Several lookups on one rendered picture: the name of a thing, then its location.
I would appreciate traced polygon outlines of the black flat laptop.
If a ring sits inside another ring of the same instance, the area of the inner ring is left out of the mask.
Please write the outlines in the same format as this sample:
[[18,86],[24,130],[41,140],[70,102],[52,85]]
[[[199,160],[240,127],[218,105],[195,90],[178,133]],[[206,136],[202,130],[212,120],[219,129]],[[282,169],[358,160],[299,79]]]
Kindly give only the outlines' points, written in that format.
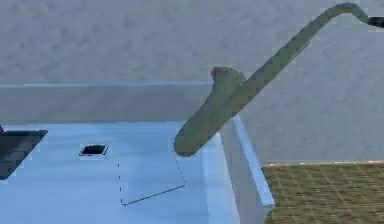
[[47,134],[47,130],[2,132],[0,134],[0,180],[6,180]]

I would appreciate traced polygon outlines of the pale translucent sheet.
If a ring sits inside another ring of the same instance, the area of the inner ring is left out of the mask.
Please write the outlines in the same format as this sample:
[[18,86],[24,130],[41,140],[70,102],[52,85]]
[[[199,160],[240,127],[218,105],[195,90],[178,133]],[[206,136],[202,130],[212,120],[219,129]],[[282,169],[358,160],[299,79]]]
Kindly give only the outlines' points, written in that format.
[[185,186],[185,179],[172,152],[139,154],[118,163],[121,204],[128,206]]

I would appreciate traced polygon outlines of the small black square object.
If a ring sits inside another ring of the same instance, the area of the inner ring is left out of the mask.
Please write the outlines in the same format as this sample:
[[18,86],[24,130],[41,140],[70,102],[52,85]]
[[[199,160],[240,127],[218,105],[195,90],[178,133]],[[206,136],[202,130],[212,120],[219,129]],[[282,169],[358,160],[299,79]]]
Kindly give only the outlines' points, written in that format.
[[93,144],[85,145],[79,152],[80,156],[104,156],[108,151],[107,145]]

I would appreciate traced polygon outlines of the olive brass saxophone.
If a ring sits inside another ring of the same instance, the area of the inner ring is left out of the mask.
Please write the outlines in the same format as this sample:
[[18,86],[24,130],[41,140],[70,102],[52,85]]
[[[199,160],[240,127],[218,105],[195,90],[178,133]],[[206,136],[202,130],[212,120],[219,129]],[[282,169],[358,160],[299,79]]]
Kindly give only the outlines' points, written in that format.
[[274,80],[325,25],[342,14],[351,14],[369,26],[384,28],[384,16],[369,16],[355,3],[340,3],[311,20],[250,77],[231,67],[214,67],[211,92],[175,136],[175,153],[181,157],[195,155]]

